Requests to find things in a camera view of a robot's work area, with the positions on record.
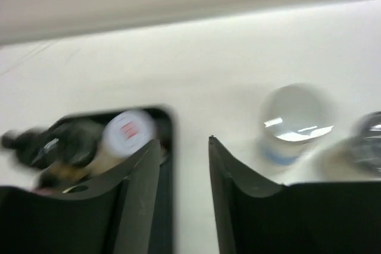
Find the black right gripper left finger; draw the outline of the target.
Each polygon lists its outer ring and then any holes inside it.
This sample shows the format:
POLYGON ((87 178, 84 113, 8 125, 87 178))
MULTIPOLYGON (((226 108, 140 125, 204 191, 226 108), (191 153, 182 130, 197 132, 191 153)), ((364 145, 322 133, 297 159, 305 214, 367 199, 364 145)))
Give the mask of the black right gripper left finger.
POLYGON ((67 192, 1 187, 1 252, 147 253, 160 155, 152 140, 67 192))

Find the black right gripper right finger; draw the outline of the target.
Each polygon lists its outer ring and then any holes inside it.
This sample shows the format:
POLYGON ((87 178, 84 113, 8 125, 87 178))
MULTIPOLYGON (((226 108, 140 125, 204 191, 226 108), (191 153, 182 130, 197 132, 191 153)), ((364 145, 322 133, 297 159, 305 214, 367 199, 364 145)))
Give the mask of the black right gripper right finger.
POLYGON ((378 181, 277 184, 212 136, 210 179, 221 253, 379 253, 378 181))

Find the white red lid spice jar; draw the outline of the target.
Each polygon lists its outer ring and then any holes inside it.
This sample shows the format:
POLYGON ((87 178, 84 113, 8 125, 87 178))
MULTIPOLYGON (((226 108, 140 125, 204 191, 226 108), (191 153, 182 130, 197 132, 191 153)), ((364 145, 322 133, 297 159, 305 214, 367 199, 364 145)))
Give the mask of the white red lid spice jar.
POLYGON ((104 128, 94 160, 87 166, 92 176, 100 175, 131 157, 155 136, 153 118, 133 109, 114 117, 104 128))

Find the black cap spice bottle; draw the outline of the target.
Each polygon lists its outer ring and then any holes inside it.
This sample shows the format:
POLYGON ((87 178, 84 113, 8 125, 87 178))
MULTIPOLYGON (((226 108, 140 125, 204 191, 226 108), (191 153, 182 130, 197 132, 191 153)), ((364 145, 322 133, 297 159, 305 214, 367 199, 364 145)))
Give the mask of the black cap spice bottle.
POLYGON ((37 188, 63 189, 87 180, 103 129, 92 120, 74 120, 38 135, 28 153, 30 166, 42 170, 37 188))
POLYGON ((41 151, 43 135, 44 131, 38 129, 29 129, 22 133, 8 131, 1 136, 1 147, 13 151, 19 164, 43 170, 48 167, 41 151))

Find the blue label white canister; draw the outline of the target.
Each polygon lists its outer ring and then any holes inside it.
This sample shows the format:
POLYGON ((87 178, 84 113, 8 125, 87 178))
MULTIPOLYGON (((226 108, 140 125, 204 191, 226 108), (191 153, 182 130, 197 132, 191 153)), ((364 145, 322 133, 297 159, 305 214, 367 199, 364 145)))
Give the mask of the blue label white canister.
POLYGON ((333 102, 323 90, 305 83, 280 87, 260 113, 260 151, 277 165, 292 165, 334 126, 333 102))

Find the clear dome lid jar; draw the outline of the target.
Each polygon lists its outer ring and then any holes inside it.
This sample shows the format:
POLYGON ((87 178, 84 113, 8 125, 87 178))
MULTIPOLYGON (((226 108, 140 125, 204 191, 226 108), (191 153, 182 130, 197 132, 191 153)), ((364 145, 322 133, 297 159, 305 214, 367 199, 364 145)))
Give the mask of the clear dome lid jar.
POLYGON ((346 136, 330 136, 309 151, 302 183, 380 182, 380 112, 362 116, 346 136))

